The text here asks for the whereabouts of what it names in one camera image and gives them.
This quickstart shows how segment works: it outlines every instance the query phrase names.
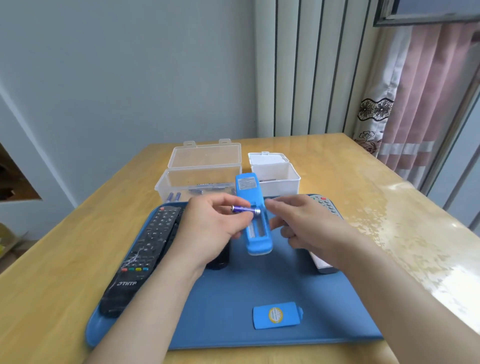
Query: vertical blind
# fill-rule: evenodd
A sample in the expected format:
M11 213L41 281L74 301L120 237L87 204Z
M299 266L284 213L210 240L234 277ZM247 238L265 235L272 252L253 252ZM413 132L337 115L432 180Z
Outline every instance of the vertical blind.
M255 0L258 136L353 133L376 0Z

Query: person's right hand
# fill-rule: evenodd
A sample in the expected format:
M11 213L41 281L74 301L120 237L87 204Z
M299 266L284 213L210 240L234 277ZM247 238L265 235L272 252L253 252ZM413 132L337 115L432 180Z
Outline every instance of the person's right hand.
M339 269L344 253L362 236L305 194L267 199L265 207L276 215L270 220L270 229L282 226L280 233L292 248L307 249Z

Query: plastic box lid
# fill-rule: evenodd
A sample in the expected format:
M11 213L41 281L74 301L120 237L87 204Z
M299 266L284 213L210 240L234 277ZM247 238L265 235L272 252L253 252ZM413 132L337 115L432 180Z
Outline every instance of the plastic box lid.
M173 148L168 162L169 169L187 169L191 167L227 167L241 166L241 144L230 139L220 139L218 144L198 146L193 140L183 142L183 146Z
M276 163L288 163L288 158L283 153L249 153L248 160L251 166L259 164L276 164Z

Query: hand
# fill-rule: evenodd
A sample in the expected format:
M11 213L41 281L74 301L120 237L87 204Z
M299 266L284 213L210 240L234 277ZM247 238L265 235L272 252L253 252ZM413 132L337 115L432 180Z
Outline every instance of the hand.
M194 267L203 270L230 239L240 237L253 219L251 212L232 214L229 208L232 205L250 207L250 202L226 193L192 197L183 212L169 255L186 257Z
M303 248L328 264L342 269L342 252L361 234L344 220L305 194L265 200L265 207L276 216L270 229L280 233L292 248Z

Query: gray remote control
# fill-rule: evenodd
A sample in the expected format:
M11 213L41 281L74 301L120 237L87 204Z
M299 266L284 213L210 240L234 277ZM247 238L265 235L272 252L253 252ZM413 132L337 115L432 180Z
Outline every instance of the gray remote control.
M321 194L311 194L309 195L312 199L317 201L319 204L321 204L323 207L327 208L332 214L337 215L339 218L343 220L342 215L338 212L336 209L335 205L333 204L332 201L330 201L328 198L325 196L322 196ZM310 256L313 259L313 262L315 263L318 271L322 274L330 274L330 273L336 273L338 272L338 269L331 266L327 262L324 262L321 260L319 257L317 257L315 254L312 252L309 252Z

